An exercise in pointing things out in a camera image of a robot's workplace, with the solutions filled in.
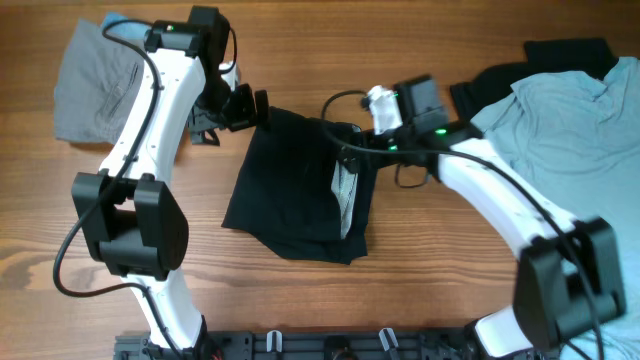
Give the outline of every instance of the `black cable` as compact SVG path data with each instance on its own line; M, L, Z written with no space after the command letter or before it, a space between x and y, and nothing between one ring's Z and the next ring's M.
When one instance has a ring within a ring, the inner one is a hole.
M233 28L229 28L231 31L231 36L233 37L233 62L229 68L220 70L220 75L228 74L236 67L236 60L238 59L238 41L236 40L236 31Z
M443 150L431 150L431 149L398 150L398 151L368 149L368 148L352 145L352 144L350 144L350 143L348 143L346 141L340 140L334 134L332 134L331 131L329 131L329 129L327 128L326 123L325 123L325 120L326 120L325 115L326 115L327 109L329 108L329 105L331 105L331 103L333 101L335 101L336 99L341 98L343 96L347 96L347 95L363 95L363 96L366 96L367 93L362 91L362 90L348 90L348 91L343 91L343 92L337 93L337 94L333 95L332 97L330 97L324 103L324 106L322 107L322 112L320 113L320 119L322 120L321 121L322 131L329 138L329 140L333 141L337 145L340 145L343 148L348 148L348 149L360 151L362 153L377 154L377 155L387 155L387 156L419 155L419 154L435 154L435 155L457 156L457 157L460 157L460 158L463 158L463 159L467 159L467 160L476 162L476 163L478 163L478 164L480 164L480 165L482 165L482 166L484 166L486 168L489 168L492 171L496 172L498 175L502 176L507 182L509 182L514 188L516 188L516 190L518 190L518 192L520 192L527 199L527 201L529 201L529 203L536 209L536 211L538 211L540 213L542 218L549 224L549 226L553 229L553 231L555 231L558 234L558 239L560 240L560 244L562 244L562 246L565 248L567 254L569 255L569 260L576 266L576 269L577 269L577 272L578 272L578 276L580 278L580 282L582 284L582 287L584 289L585 295L587 297L587 305L589 306L589 313L591 314L591 321L593 323L593 332L596 335L596 342L597 342L597 346L598 346L598 359L603 360L604 359L604 345L603 345L603 342L602 342L602 333L600 332L600 320L598 319L598 312L596 311L596 307L595 307L595 297L593 295L593 290L591 289L591 285L589 284L589 280L587 279L586 272L584 270L584 267L582 266L582 262L580 261L580 259L578 259L578 256L576 255L575 250L573 249L573 247L569 243L569 240L567 239L566 234L562 231L562 229L560 229L558 224L553 220L553 218L545 210L545 208L542 207L542 205L540 205L538 203L538 201L533 196L531 196L531 194L529 194L526 191L525 188L522 187L522 185L520 185L511 176L509 176L509 174L507 174L506 172L501 170L499 167L495 166L492 162L483 160L483 159L481 159L479 157L476 157L476 156L473 156L473 155L469 155L467 153L463 153L463 152L459 152L459 151L443 151Z
M422 186L427 184L427 182L428 182L427 179L429 178L429 173L428 172L424 176L424 180L420 184L415 184L415 185L402 185L402 184L400 184L400 168L401 167L408 167L408 166L407 165L402 165L402 164L398 164L396 166L396 175L394 176L393 180L396 183L397 187L399 187L401 189L415 189L415 188L419 188L419 187L422 187Z
M79 292L79 291L73 291L73 290L67 289L62 284L62 281L60 279L60 269L62 267L62 260L64 259L64 255L67 252L69 245L71 245L71 241L76 236L78 231L82 228L82 225L85 223L85 221L87 221L89 216L93 214L93 212L100 206L100 204L102 204L102 202L105 199L113 195L116 185L122 179L124 174L127 172L127 170L129 169L129 166L133 162L134 157L136 156L136 153L138 152L138 148L140 147L140 143L142 142L142 139L147 130L147 127L151 122L151 118L153 117L153 112L155 111L155 108L158 102L158 96L160 94L160 89L161 89L160 75L158 75L158 70L156 69L155 64L153 63L151 58L149 58L146 52L142 51L140 48L136 47L135 45L127 41L124 41L122 39L119 39L117 37L111 36L107 33L111 28L124 23L136 23L136 24L143 24L148 26L151 26L151 23L143 20L126 19L126 20L115 21L107 25L104 29L102 29L103 37L111 41L114 41L118 44L124 45L129 49L135 51L149 65L149 68L151 69L151 74L153 75L153 94L151 96L151 103L149 104L149 110L147 110L147 114L145 115L142 125L140 126L140 131L138 131L138 134L136 135L136 138L131 145L131 149L129 150L129 154L124 159L122 167L120 168L116 176L111 180L111 183L109 183L109 185L102 192L100 192L100 196L98 196L98 200L96 200L91 205L91 207L89 207L89 209L87 209L82 215L80 215L80 217L78 218L78 221L76 221L76 223L73 225L71 230L69 230L69 233L67 234L64 241L62 242L62 245L60 246L60 250L58 251L58 255L56 255L56 259L53 264L53 283L55 284L58 291L60 291L64 295L75 297L75 298L89 298L89 297L99 296L99 295L103 295L106 293L110 293L112 291L125 289L125 288L135 288L140 290L143 294L143 297L147 300L147 303L149 304L149 308L151 309L151 314L153 315L153 318L156 324L158 325L158 328L160 329L162 336L164 337L167 344L169 344L171 351L173 351L173 353L180 359L182 358L182 356L180 355L180 352L178 351L175 344L171 340L171 337L167 333L167 328L164 326L164 322L162 321L162 318L158 313L158 309L156 308L155 303L153 302L153 298L151 297L151 293L149 292L149 289L147 287L142 286L140 284L136 284L136 283L123 283L119 285L109 286L99 290Z
M576 353L578 353L578 355L582 356L583 359L585 360L592 360L589 355L587 355L584 351L582 351L582 349L580 349L579 347L575 346L571 341L567 340L565 342L565 344L571 348L571 350L575 351Z

